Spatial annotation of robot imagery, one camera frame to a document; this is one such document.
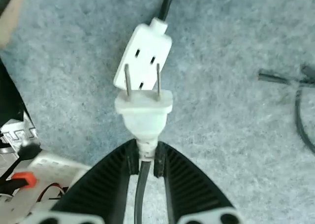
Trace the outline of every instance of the black cable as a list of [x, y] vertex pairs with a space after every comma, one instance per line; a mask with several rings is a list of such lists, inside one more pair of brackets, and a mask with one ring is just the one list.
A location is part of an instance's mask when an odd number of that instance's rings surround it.
[[142, 205], [144, 190], [148, 179], [151, 162], [141, 162], [140, 174], [138, 178], [136, 197], [134, 201], [134, 224], [142, 224]]
[[162, 21], [166, 20], [168, 10], [169, 10], [171, 3], [172, 3], [172, 0], [163, 0], [161, 10], [159, 11], [159, 14], [158, 14], [158, 18], [160, 20], [162, 20]]
[[34, 159], [41, 151], [37, 144], [22, 146], [18, 152], [19, 158], [0, 176], [0, 184], [6, 181], [21, 161]]
[[278, 74], [274, 74], [273, 72], [266, 71], [266, 70], [259, 70], [258, 72], [258, 80], [279, 83], [279, 84], [286, 84], [291, 85], [292, 81], [298, 82], [299, 87], [296, 91], [295, 95], [295, 104], [294, 104], [294, 121], [297, 133], [301, 137], [302, 141], [305, 145], [315, 154], [315, 144], [313, 144], [306, 134], [303, 122], [301, 119], [301, 98], [302, 98], [302, 89], [303, 87], [308, 88], [315, 88], [315, 70], [307, 65], [301, 65], [301, 72], [305, 74], [305, 78], [302, 80], [296, 78], [285, 78]]
[[305, 145], [315, 154], [315, 145], [311, 142], [309, 136], [304, 130], [304, 126], [301, 119], [301, 98], [302, 98], [302, 87], [299, 86], [294, 104], [294, 120], [296, 125], [297, 133], [300, 135], [301, 139]]

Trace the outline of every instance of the red wire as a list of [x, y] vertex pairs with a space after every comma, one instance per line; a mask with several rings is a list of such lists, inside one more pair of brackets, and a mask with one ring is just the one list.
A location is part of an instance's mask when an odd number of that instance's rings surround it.
[[41, 199], [43, 198], [44, 194], [47, 192], [47, 190], [52, 187], [52, 186], [55, 186], [55, 187], [59, 187], [60, 189], [62, 189], [62, 187], [58, 184], [58, 183], [51, 183], [49, 186], [47, 186], [43, 191], [42, 193], [39, 195], [38, 199], [37, 199], [37, 202], [40, 202]]

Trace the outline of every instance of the white cable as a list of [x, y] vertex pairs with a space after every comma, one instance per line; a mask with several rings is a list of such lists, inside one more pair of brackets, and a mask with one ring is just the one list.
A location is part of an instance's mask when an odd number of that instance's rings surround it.
[[8, 197], [8, 198], [13, 198], [12, 195], [8, 194], [8, 193], [0, 193], [0, 197], [3, 196], [3, 197]]

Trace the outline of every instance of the power cord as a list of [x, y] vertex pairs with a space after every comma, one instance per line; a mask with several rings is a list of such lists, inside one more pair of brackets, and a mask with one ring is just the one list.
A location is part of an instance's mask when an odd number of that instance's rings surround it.
[[259, 70], [258, 80], [291, 85], [292, 82], [297, 82], [299, 84], [298, 89], [295, 94], [295, 104], [294, 104], [294, 121], [297, 133], [301, 137], [305, 145], [315, 154], [315, 144], [312, 143], [309, 136], [305, 132], [302, 119], [301, 119], [301, 98], [303, 87], [315, 88], [315, 70], [308, 65], [301, 65], [301, 72], [305, 75], [304, 79], [299, 80], [297, 78], [285, 78], [278, 73], [267, 70]]
[[161, 10], [159, 11], [158, 18], [162, 21], [166, 20], [169, 7], [171, 6], [172, 0], [163, 0]]
[[134, 224], [142, 224], [142, 205], [144, 190], [146, 188], [146, 183], [148, 179], [148, 174], [150, 170], [150, 161], [141, 162], [140, 174], [138, 178], [136, 197], [134, 202]]
[[114, 85], [126, 89], [125, 66], [128, 65], [132, 90], [152, 90], [157, 81], [156, 68], [163, 69], [172, 46], [172, 38], [166, 34], [167, 17], [172, 0], [164, 0], [157, 17], [149, 25], [139, 24], [124, 51], [114, 77]]

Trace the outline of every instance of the extension cord outlet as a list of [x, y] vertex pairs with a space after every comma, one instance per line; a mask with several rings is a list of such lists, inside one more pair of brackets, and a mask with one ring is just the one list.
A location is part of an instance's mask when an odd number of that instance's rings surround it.
[[171, 37], [165, 35], [167, 24], [153, 18], [150, 25], [140, 24], [134, 30], [125, 49], [114, 78], [114, 85], [126, 90], [124, 68], [130, 72], [132, 90], [152, 90], [157, 81], [157, 64], [160, 70], [172, 46]]

